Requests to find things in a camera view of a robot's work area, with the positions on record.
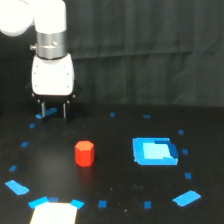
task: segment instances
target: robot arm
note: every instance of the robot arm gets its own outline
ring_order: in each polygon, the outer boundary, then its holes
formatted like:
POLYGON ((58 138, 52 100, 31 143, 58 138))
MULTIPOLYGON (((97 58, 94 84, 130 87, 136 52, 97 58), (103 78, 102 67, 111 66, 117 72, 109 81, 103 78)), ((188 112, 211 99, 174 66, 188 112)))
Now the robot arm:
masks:
POLYGON ((30 0, 0 0, 0 31, 10 37, 23 34, 34 25, 30 0))
POLYGON ((19 36, 32 25, 37 33, 37 44, 31 46, 36 51, 31 72, 32 91, 44 108, 44 117, 47 96, 64 97, 70 103, 67 99, 74 92, 74 68, 66 49, 65 3, 62 0, 0 0, 2 33, 19 36))

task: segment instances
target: black backdrop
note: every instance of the black backdrop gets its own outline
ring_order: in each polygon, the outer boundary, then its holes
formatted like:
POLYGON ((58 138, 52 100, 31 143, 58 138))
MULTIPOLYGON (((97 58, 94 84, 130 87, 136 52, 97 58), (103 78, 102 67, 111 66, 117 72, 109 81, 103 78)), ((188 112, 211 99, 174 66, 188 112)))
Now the black backdrop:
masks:
MULTIPOLYGON (((66 0, 79 101, 224 106, 222 0, 66 0)), ((34 27, 0 34, 0 100, 30 81, 34 27)))

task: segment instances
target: red block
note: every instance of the red block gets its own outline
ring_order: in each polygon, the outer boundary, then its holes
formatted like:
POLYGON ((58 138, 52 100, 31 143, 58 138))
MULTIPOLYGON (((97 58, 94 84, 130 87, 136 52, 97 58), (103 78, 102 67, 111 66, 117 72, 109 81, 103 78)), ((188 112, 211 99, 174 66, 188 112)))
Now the red block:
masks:
POLYGON ((94 144, 81 141, 75 145, 75 162, 82 167, 91 166, 94 162, 94 144))

